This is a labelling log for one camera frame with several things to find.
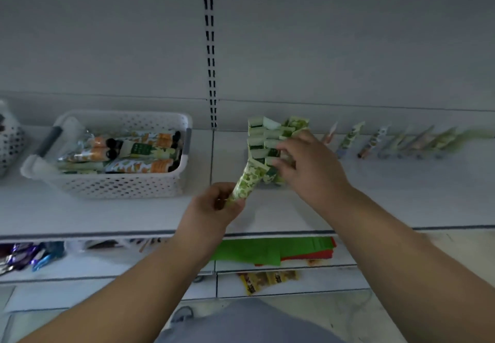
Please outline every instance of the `white shelf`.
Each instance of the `white shelf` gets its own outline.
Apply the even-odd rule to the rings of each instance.
[[[64,258],[41,268],[31,271],[11,271],[0,277],[1,284],[23,284],[28,282],[49,282],[76,279],[115,278],[135,265],[142,259],[139,253],[129,249],[108,249],[100,256],[96,254],[67,254]],[[209,262],[200,275],[212,275],[215,269],[214,261]]]
[[[237,181],[246,162],[246,132],[216,132],[212,182]],[[332,145],[337,146],[342,136]],[[495,228],[495,140],[468,144],[451,159],[360,160],[361,136],[343,159],[350,182],[417,230]],[[227,237],[332,235],[335,232],[288,188],[258,188]]]
[[[68,309],[91,296],[112,279],[30,283],[17,286],[4,312],[28,310]],[[182,300],[214,298],[216,277],[208,276],[193,283]]]
[[[0,180],[0,206],[5,220],[0,230],[0,241],[3,242],[170,236],[192,196],[209,185],[210,130],[193,130],[188,183],[183,196],[90,200],[73,198],[41,181],[21,176],[19,167],[23,158],[35,151],[50,127],[26,129],[34,139],[30,148]]]
[[[306,260],[282,261],[280,266],[255,266],[250,263],[242,263],[236,261],[215,261],[215,271],[217,273],[239,273],[249,271],[270,271],[278,269],[318,269],[321,267],[355,265],[356,261],[354,261],[343,242],[337,236],[335,236],[335,242],[337,244],[337,247],[334,249],[333,258],[318,260],[311,266]]]
[[[286,294],[306,294],[311,292],[331,292],[342,290],[367,289],[369,285],[356,266],[332,267],[299,271],[299,280],[270,286],[255,296]],[[218,296],[247,296],[243,282],[237,274],[218,275]]]

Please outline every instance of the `white basket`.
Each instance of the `white basket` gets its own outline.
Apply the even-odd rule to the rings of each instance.
[[[29,179],[47,184],[73,196],[83,198],[150,198],[181,195],[186,182],[193,121],[187,114],[173,112],[73,110],[60,116],[52,131],[35,154],[21,168]],[[82,137],[85,129],[92,132],[115,132],[122,129],[150,132],[175,129],[184,139],[179,167],[169,173],[150,174],[60,174],[53,161]]]
[[[9,166],[20,156],[27,144],[26,133],[17,119],[7,108],[4,101],[0,101],[0,124],[4,130],[0,131],[0,178],[5,175]]]

